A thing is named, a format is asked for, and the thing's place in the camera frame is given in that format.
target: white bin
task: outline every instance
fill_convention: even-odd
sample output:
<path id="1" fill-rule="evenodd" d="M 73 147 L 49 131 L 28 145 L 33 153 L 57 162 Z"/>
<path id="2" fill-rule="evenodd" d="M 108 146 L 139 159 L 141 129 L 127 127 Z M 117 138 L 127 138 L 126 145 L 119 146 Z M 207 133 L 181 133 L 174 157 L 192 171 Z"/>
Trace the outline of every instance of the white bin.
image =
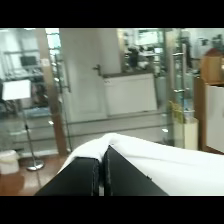
<path id="1" fill-rule="evenodd" d="M 10 174 L 19 171 L 18 155 L 14 150 L 0 152 L 0 173 Z"/>

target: white stand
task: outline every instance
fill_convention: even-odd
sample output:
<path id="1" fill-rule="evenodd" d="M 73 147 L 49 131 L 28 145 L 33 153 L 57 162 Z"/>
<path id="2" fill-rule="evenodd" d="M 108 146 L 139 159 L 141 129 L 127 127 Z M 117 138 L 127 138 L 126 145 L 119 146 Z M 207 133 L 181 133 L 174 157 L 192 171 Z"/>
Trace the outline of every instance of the white stand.
<path id="1" fill-rule="evenodd" d="M 44 167 L 44 162 L 40 159 L 35 158 L 33 145 L 30 137 L 29 127 L 26 120 L 26 115 L 23 110 L 21 99 L 30 98 L 31 97 L 31 83 L 29 80 L 21 80 L 21 81 L 13 81 L 13 82 L 5 82 L 3 84 L 3 100 L 18 100 L 20 99 L 21 110 L 24 121 L 24 128 L 26 130 L 27 139 L 30 146 L 30 151 L 32 154 L 32 161 L 29 162 L 27 166 L 27 170 L 35 171 Z"/>

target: white paper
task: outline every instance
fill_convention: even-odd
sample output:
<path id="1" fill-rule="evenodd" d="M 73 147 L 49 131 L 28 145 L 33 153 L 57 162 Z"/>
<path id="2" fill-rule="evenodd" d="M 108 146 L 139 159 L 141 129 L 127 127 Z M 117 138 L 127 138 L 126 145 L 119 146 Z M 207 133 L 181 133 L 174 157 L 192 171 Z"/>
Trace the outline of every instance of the white paper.
<path id="1" fill-rule="evenodd" d="M 30 80 L 3 83 L 3 100 L 18 100 L 31 97 Z"/>

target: wooden floor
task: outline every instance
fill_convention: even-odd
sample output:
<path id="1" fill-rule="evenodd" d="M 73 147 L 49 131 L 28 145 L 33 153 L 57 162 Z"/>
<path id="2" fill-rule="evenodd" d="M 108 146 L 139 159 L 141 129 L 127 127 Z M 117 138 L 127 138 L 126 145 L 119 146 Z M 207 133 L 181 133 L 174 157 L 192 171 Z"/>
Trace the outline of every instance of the wooden floor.
<path id="1" fill-rule="evenodd" d="M 20 161 L 20 171 L 15 174 L 0 175 L 0 196 L 31 196 L 48 183 L 59 171 L 66 157 L 50 156 L 41 158 L 45 162 L 39 171 L 27 171 L 26 163 Z"/>

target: cylindrical container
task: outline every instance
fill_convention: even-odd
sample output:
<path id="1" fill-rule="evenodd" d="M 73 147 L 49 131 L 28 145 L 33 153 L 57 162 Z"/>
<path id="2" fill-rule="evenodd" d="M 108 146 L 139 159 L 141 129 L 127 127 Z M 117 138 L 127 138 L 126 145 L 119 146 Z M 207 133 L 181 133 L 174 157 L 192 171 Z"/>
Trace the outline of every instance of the cylindrical container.
<path id="1" fill-rule="evenodd" d="M 18 155 L 14 150 L 0 152 L 0 173 L 11 174 L 19 171 Z"/>

